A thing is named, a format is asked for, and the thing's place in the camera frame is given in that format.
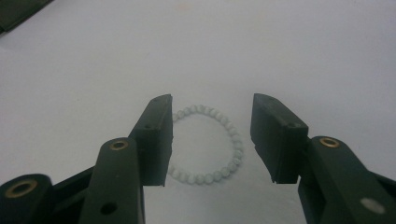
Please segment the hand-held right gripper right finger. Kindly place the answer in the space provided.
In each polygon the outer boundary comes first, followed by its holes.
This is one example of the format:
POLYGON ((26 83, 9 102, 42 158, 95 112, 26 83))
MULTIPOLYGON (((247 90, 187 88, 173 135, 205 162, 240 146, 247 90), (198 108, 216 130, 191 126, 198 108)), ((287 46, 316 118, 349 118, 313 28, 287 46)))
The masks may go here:
POLYGON ((310 138, 276 98, 253 96, 250 136, 272 181, 298 186, 308 224, 396 224, 396 181, 369 171, 344 142, 310 138))

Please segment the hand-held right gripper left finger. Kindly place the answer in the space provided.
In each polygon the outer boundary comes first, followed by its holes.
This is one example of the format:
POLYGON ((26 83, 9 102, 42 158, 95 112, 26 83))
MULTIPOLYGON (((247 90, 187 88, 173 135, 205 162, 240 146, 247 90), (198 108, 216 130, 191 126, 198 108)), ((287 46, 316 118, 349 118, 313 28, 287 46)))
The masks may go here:
POLYGON ((145 186, 165 184, 172 155, 172 96, 149 101, 131 133, 105 142, 78 224, 145 224, 145 186))

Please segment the dark flat object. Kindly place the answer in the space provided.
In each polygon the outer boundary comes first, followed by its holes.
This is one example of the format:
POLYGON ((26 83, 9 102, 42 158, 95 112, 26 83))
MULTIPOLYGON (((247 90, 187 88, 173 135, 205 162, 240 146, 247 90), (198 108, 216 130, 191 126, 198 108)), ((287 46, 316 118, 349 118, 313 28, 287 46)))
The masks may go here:
POLYGON ((53 0, 0 0, 0 34, 8 33, 53 0))

